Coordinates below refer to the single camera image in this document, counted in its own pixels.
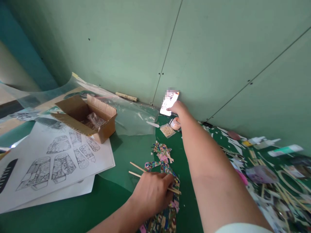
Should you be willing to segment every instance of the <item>white sleeve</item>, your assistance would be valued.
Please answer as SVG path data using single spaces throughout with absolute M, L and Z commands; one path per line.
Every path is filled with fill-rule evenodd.
M 271 233 L 266 228 L 249 223 L 231 223 L 219 228 L 216 233 Z

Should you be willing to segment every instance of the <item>smartphone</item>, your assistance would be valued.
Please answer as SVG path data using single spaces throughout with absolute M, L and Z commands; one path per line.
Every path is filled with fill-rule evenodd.
M 167 111 L 166 109 L 173 106 L 173 104 L 178 99 L 179 92 L 167 91 L 165 95 L 165 99 L 162 103 L 160 113 L 166 116 L 172 115 L 171 111 Z

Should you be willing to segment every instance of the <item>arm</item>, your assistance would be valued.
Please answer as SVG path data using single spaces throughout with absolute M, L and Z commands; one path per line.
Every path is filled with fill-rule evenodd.
M 229 159 L 180 101 L 168 111 L 177 113 L 204 232 L 230 223 L 270 225 L 248 193 Z
M 171 174 L 144 172 L 128 201 L 89 232 L 135 232 L 169 205 L 173 193 L 167 188 L 173 182 Z

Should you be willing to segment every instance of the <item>open cardboard box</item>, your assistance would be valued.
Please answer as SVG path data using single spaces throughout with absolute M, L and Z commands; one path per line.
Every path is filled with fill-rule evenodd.
M 117 110 L 95 97 L 87 95 L 86 103 L 79 95 L 74 95 L 55 103 L 55 105 L 63 110 L 65 114 L 51 113 L 53 117 L 86 136 L 93 135 L 94 139 L 101 144 L 116 131 Z M 96 115 L 106 121 L 99 127 L 98 131 L 81 123 L 92 112 L 95 112 Z

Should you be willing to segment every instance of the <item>person's right hand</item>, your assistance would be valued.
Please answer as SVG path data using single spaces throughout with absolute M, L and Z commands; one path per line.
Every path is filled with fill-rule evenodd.
M 167 189 L 173 182 L 172 174 L 144 172 L 128 201 L 134 203 L 139 216 L 147 220 L 173 200 L 173 192 Z
M 179 115 L 179 114 L 180 114 L 181 112 L 183 112 L 183 111 L 188 111 L 188 108 L 186 107 L 186 105 L 185 105 L 183 102 L 177 100 L 177 101 L 173 104 L 172 107 L 167 108 L 166 110 L 167 110 L 167 111 L 172 111 L 173 113 L 176 113 L 177 115 Z

